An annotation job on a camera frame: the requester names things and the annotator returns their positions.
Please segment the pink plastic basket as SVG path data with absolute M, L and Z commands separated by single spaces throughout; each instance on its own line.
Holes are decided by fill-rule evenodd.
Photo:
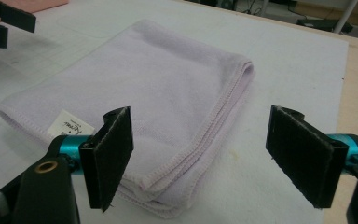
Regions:
M 0 0 L 9 6 L 35 14 L 36 12 L 59 7 L 69 3 L 69 0 Z

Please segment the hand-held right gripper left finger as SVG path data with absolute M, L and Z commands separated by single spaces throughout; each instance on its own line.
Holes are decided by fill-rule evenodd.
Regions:
M 94 135 L 65 136 L 59 149 L 75 163 L 75 172 L 84 176 L 89 206 L 103 212 L 115 197 L 132 151 L 129 106 L 106 113 Z

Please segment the lilac printed towel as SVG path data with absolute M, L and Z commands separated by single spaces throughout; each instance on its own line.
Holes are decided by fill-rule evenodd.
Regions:
M 164 218 L 192 205 L 255 75 L 246 57 L 143 20 L 56 76 L 8 96 L 0 117 L 48 145 L 73 120 L 131 110 L 134 150 L 118 195 Z

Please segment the white foam mat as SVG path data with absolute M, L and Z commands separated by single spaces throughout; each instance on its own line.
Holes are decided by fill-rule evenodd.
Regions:
M 0 49 L 0 101 L 59 73 L 133 23 L 149 19 L 205 44 L 250 58 L 255 79 L 243 108 L 201 183 L 194 204 L 164 219 L 115 199 L 88 203 L 73 179 L 82 224 L 323 224 L 265 148 L 269 111 L 302 112 L 317 129 L 337 127 L 348 44 L 259 17 L 177 0 L 70 0 L 37 14 L 34 33 L 9 31 Z M 0 188 L 41 158 L 43 149 L 0 118 Z

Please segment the white metal stand leg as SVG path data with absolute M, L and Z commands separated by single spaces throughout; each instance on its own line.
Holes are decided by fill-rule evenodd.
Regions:
M 358 4 L 358 0 L 347 0 L 347 4 L 344 7 L 342 16 L 337 21 L 337 24 L 333 29 L 333 32 L 335 34 L 339 34 L 342 31 L 342 28 L 344 27 L 345 23 L 347 22 L 348 18 L 354 11 L 357 4 Z

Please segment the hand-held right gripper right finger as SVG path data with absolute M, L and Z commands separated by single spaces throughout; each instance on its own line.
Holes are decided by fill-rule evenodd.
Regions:
M 343 173 L 358 174 L 358 144 L 347 134 L 325 134 L 293 109 L 270 109 L 266 149 L 303 196 L 329 208 Z

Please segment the black flat device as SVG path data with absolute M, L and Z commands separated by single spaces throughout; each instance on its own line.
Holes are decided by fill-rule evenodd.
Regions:
M 333 32 L 337 28 L 338 20 L 302 19 L 302 20 L 297 20 L 296 24 L 309 27 L 312 29 L 322 30 L 326 32 Z

